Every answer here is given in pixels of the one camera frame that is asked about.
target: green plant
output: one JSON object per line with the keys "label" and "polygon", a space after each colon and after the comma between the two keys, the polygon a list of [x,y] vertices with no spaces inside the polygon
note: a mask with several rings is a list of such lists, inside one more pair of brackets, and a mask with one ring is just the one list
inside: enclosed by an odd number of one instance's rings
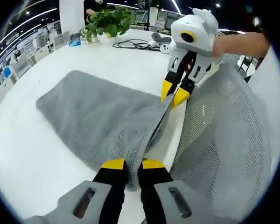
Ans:
{"label": "green plant", "polygon": [[106,33],[108,37],[123,35],[134,22],[134,15],[126,7],[117,7],[113,11],[105,9],[89,15],[87,25],[80,30],[82,36],[91,42],[91,36],[96,37]]}

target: gray gripper housing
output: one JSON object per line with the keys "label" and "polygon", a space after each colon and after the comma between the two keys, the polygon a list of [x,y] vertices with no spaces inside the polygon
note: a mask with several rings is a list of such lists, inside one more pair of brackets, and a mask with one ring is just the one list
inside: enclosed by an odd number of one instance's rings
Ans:
{"label": "gray gripper housing", "polygon": [[182,181],[156,184],[167,224],[213,224],[212,203]]}
{"label": "gray gripper housing", "polygon": [[28,218],[24,223],[98,224],[103,205],[110,189],[111,185],[108,184],[84,181],[59,198],[55,210],[45,216]]}

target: gray mesh fabric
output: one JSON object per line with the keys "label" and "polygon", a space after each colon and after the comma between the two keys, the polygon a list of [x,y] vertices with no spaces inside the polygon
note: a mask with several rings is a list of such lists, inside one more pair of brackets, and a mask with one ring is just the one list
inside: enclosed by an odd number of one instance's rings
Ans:
{"label": "gray mesh fabric", "polygon": [[241,221],[270,178],[266,116],[244,79],[224,65],[187,103],[171,175],[201,192],[221,218]]}
{"label": "gray mesh fabric", "polygon": [[236,66],[239,61],[240,55],[235,54],[224,54],[222,57],[223,64],[229,64],[232,66]]}

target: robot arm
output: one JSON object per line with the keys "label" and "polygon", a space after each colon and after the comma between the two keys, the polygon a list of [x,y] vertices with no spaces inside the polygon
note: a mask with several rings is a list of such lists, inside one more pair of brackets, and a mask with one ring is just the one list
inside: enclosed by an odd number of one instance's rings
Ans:
{"label": "robot arm", "polygon": [[[175,94],[172,108],[190,97],[195,84],[206,75],[213,61],[212,47],[218,34],[218,22],[208,10],[193,9],[193,13],[194,15],[186,15],[171,25],[176,50],[169,61],[161,99]],[[189,64],[191,67],[176,90]]]}
{"label": "robot arm", "polygon": [[[174,181],[161,162],[144,159],[138,178],[148,224],[214,223],[212,203],[182,181]],[[127,179],[123,158],[108,161],[92,182],[82,182],[58,200],[55,210],[26,219],[25,224],[117,224]]]}

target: white table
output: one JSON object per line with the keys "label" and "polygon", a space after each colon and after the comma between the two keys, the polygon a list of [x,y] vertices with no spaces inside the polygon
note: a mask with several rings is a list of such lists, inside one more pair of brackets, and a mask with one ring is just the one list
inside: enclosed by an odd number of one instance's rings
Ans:
{"label": "white table", "polygon": [[[151,33],[129,30],[116,41],[130,38],[150,41]],[[72,70],[159,96],[169,58],[160,52],[116,49],[106,40],[65,46],[15,84],[0,105],[0,189],[21,218],[52,211],[58,198],[96,174],[58,138],[35,108],[37,99]],[[148,154],[163,161],[168,170],[181,136],[185,107],[184,103],[171,112],[163,137]],[[140,191],[126,192],[119,223],[140,224],[144,217]]]}

